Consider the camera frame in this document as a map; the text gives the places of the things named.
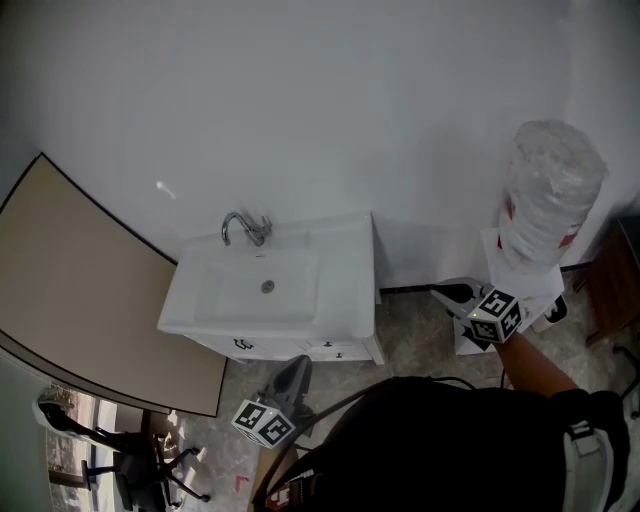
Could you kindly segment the black chest pack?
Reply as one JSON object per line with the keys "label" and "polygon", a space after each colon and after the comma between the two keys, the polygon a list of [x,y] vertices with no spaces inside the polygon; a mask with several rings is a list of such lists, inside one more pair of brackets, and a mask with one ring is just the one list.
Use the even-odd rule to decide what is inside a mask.
{"label": "black chest pack", "polygon": [[267,512],[293,512],[311,501],[317,480],[318,475],[313,470],[309,470],[287,481],[267,494],[264,509]]}

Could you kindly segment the beige leaning board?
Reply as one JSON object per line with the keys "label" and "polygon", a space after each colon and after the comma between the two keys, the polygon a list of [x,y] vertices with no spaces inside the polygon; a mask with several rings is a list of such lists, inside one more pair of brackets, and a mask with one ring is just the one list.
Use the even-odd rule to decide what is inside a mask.
{"label": "beige leaning board", "polygon": [[39,155],[0,204],[0,348],[100,398],[214,417],[225,358],[158,328],[175,270]]}

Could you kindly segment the white water dispenser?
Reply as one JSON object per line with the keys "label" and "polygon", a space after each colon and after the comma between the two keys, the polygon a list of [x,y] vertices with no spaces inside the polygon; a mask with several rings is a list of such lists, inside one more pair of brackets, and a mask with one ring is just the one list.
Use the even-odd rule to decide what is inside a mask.
{"label": "white water dispenser", "polygon": [[490,282],[498,289],[514,295],[519,302],[524,333],[562,295],[565,286],[558,265],[544,274],[522,274],[512,269],[499,247],[497,228],[480,231],[477,245],[478,264],[473,277]]}

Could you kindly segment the person's black shirt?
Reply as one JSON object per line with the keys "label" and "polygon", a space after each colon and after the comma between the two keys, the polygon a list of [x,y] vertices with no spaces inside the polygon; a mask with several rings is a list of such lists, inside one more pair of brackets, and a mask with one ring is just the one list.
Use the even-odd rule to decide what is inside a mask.
{"label": "person's black shirt", "polygon": [[253,500],[318,475],[293,512],[606,512],[622,495],[630,439],[612,392],[551,398],[393,378]]}

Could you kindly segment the chrome faucet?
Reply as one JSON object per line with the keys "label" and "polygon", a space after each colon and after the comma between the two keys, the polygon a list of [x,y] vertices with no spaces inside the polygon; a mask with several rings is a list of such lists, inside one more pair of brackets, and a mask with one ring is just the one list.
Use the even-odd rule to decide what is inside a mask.
{"label": "chrome faucet", "polygon": [[272,234],[272,223],[266,216],[261,217],[262,224],[258,225],[252,223],[249,219],[245,218],[241,213],[234,211],[227,214],[222,222],[221,238],[226,247],[231,245],[229,237],[229,225],[233,220],[237,220],[242,227],[247,238],[256,246],[261,247],[268,236]]}

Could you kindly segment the dark wooden vanity cabinet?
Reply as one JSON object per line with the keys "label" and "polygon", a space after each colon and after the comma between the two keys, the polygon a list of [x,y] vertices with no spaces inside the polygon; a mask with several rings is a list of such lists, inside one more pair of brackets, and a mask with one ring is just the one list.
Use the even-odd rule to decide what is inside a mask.
{"label": "dark wooden vanity cabinet", "polygon": [[640,214],[612,221],[574,291],[586,287],[594,314],[591,346],[640,319]]}

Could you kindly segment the large glass window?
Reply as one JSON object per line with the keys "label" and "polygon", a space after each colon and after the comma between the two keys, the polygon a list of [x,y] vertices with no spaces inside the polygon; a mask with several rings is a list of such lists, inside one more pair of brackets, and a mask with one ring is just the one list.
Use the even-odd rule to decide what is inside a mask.
{"label": "large glass window", "polygon": [[[49,395],[62,403],[69,417],[81,425],[115,429],[116,404],[54,385],[49,388]],[[109,449],[48,431],[46,455],[53,474],[50,491],[54,512],[122,512],[113,474],[99,476],[89,489],[75,486],[82,476],[82,462],[90,467],[113,463]]]}

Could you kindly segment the clear water bottle red label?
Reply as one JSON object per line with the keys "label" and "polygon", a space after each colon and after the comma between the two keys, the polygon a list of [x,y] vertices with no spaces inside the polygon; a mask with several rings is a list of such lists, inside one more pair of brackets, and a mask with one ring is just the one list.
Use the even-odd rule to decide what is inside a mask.
{"label": "clear water bottle red label", "polygon": [[513,139],[499,216],[509,265],[524,274],[557,265],[607,176],[607,164],[580,129],[553,119],[523,123]]}

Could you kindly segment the wide grey roller blind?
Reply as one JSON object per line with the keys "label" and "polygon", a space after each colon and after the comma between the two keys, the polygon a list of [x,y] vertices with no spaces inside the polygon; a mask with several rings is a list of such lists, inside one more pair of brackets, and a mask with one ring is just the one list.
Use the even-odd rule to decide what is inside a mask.
{"label": "wide grey roller blind", "polygon": [[53,512],[45,429],[33,413],[44,387],[0,355],[0,512]]}

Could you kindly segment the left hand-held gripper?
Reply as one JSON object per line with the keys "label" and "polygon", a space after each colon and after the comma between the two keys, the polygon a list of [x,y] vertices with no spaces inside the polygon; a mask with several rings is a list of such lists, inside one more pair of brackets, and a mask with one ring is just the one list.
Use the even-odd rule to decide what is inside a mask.
{"label": "left hand-held gripper", "polygon": [[[312,371],[313,363],[307,355],[286,361],[270,379],[275,400],[301,404],[308,393]],[[268,449],[279,447],[296,429],[281,410],[248,399],[241,403],[231,425],[248,440]]]}

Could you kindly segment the person's right forearm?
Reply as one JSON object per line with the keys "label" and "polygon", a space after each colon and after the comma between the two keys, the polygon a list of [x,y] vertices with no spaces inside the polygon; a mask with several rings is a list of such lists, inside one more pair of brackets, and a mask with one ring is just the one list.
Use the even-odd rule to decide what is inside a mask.
{"label": "person's right forearm", "polygon": [[495,347],[514,390],[551,398],[578,389],[568,375],[521,334],[514,333]]}

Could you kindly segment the white ceramic sink top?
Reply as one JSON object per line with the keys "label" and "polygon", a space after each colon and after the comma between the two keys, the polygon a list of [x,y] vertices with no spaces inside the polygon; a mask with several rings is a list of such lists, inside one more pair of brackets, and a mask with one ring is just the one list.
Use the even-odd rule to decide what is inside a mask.
{"label": "white ceramic sink top", "polygon": [[185,242],[157,327],[256,338],[364,339],[375,335],[370,213],[272,226],[261,247],[237,220]]}

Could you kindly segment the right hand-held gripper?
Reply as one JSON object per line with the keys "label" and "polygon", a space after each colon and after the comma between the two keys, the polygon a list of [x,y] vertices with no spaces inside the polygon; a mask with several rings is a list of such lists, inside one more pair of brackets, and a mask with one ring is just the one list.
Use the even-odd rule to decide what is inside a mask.
{"label": "right hand-held gripper", "polygon": [[482,350],[504,344],[522,323],[514,296],[472,277],[440,281],[431,287],[431,294],[452,317],[465,318],[463,335]]}

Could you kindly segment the white garment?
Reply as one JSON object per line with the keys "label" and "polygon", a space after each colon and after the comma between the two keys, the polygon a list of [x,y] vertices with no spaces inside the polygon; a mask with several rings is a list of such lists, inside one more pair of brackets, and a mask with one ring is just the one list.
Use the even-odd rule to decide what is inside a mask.
{"label": "white garment", "polygon": [[72,408],[72,405],[59,400],[52,388],[44,389],[32,403],[39,425],[61,437],[79,440],[79,434],[73,430],[76,422],[67,415]]}

